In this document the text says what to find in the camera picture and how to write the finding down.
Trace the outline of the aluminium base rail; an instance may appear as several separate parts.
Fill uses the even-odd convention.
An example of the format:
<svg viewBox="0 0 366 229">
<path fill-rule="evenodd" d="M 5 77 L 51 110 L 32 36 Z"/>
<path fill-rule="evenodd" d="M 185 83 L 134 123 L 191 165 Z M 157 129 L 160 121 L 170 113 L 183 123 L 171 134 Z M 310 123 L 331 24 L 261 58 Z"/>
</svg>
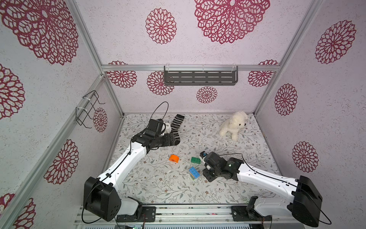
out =
<svg viewBox="0 0 366 229">
<path fill-rule="evenodd" d="M 99 219 L 88 211 L 78 211 L 72 229 L 305 229 L 292 216 L 246 219 L 244 204 L 147 204 L 139 220 L 128 222 L 115 217 Z"/>
</svg>

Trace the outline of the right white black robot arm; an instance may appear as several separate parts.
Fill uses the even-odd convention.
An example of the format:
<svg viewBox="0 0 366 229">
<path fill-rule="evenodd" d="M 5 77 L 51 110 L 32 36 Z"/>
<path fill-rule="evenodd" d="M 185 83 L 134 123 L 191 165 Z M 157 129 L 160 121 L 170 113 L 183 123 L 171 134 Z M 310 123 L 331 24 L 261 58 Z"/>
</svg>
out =
<svg viewBox="0 0 366 229">
<path fill-rule="evenodd" d="M 218 177 L 250 183 L 271 191 L 279 198 L 265 200 L 251 197 L 247 209 L 256 216 L 292 216 L 300 223 L 319 226 L 323 198 L 312 180 L 305 176 L 298 179 L 266 172 L 249 165 L 243 158 L 222 158 L 215 152 L 201 152 L 205 163 L 204 177 L 212 182 Z"/>
</svg>

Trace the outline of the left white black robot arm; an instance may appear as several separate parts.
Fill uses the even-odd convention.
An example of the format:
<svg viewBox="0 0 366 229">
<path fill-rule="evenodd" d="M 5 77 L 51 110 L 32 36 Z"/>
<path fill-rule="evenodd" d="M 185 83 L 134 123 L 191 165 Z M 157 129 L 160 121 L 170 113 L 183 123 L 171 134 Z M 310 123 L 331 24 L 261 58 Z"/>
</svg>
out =
<svg viewBox="0 0 366 229">
<path fill-rule="evenodd" d="M 83 210 L 105 221 L 120 215 L 140 218 L 141 203 L 133 198 L 122 198 L 118 191 L 133 167 L 153 149 L 177 146 L 177 132 L 149 136 L 138 133 L 132 137 L 126 151 L 97 178 L 89 177 L 84 184 Z"/>
</svg>

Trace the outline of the light blue long lego brick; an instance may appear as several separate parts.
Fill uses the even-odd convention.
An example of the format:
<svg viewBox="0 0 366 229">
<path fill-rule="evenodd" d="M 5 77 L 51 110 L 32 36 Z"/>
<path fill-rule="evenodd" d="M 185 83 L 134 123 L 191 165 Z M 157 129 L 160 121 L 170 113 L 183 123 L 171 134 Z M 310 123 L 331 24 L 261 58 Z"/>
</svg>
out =
<svg viewBox="0 0 366 229">
<path fill-rule="evenodd" d="M 194 167 L 189 169 L 189 174 L 191 177 L 194 177 L 195 179 L 200 177 L 200 173 Z"/>
</svg>

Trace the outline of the black grey striped sock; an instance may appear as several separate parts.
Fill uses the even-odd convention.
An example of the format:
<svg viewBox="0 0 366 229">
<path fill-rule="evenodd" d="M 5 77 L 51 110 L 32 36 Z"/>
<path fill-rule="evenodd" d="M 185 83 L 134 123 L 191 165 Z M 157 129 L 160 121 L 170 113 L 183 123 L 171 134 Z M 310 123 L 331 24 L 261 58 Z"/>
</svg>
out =
<svg viewBox="0 0 366 229">
<path fill-rule="evenodd" d="M 177 114 L 172 123 L 171 123 L 171 134 L 173 135 L 173 142 L 174 145 L 177 146 L 180 143 L 180 136 L 178 134 L 178 129 L 180 128 L 181 124 L 183 123 L 185 117 L 181 114 Z"/>
</svg>

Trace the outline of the grey wall shelf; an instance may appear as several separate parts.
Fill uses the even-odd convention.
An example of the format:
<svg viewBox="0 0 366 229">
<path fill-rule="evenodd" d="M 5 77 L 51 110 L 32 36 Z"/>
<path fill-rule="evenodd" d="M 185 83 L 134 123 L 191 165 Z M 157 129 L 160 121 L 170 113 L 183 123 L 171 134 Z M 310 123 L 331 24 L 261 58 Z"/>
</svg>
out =
<svg viewBox="0 0 366 229">
<path fill-rule="evenodd" d="M 178 71 L 164 66 L 163 77 L 167 86 L 235 86 L 238 71 L 236 67 L 229 71 Z"/>
</svg>

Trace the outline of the white teddy bear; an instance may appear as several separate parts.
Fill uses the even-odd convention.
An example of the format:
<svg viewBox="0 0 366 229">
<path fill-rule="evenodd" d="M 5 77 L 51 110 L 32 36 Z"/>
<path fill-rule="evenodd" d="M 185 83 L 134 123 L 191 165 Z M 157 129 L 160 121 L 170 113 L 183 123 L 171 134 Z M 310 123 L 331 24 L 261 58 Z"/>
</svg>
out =
<svg viewBox="0 0 366 229">
<path fill-rule="evenodd" d="M 239 131 L 246 127 L 248 116 L 245 112 L 235 112 L 231 118 L 226 120 L 220 126 L 219 135 L 221 137 L 226 136 L 227 132 L 231 133 L 231 139 L 233 141 L 238 140 Z"/>
</svg>

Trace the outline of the green long lego brick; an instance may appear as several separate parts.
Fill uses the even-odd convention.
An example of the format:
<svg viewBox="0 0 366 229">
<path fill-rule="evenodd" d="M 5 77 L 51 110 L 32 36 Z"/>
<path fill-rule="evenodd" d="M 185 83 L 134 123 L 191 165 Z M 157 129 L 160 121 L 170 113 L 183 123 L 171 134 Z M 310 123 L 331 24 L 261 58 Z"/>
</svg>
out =
<svg viewBox="0 0 366 229">
<path fill-rule="evenodd" d="M 191 157 L 191 163 L 199 165 L 199 164 L 201 164 L 201 159 L 198 157 Z"/>
</svg>

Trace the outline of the white alarm clock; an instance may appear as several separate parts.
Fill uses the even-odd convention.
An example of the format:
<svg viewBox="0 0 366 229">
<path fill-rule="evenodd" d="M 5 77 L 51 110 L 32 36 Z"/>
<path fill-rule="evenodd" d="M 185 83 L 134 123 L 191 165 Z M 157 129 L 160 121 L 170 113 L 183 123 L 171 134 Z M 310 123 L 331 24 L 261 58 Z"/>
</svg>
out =
<svg viewBox="0 0 366 229">
<path fill-rule="evenodd" d="M 164 123 L 164 127 L 163 127 L 163 135 L 169 134 L 172 131 L 171 125 L 169 123 Z"/>
</svg>

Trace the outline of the orange lego brick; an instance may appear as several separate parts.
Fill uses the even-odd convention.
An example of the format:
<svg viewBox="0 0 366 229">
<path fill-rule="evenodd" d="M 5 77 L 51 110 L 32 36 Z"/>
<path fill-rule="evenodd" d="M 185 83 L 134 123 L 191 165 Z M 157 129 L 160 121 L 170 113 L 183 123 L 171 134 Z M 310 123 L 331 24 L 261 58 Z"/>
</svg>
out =
<svg viewBox="0 0 366 229">
<path fill-rule="evenodd" d="M 171 156 L 169 157 L 169 161 L 174 162 L 174 163 L 178 163 L 178 162 L 179 162 L 179 160 L 180 160 L 180 158 L 179 158 L 179 156 L 177 156 L 177 155 L 171 155 Z"/>
</svg>

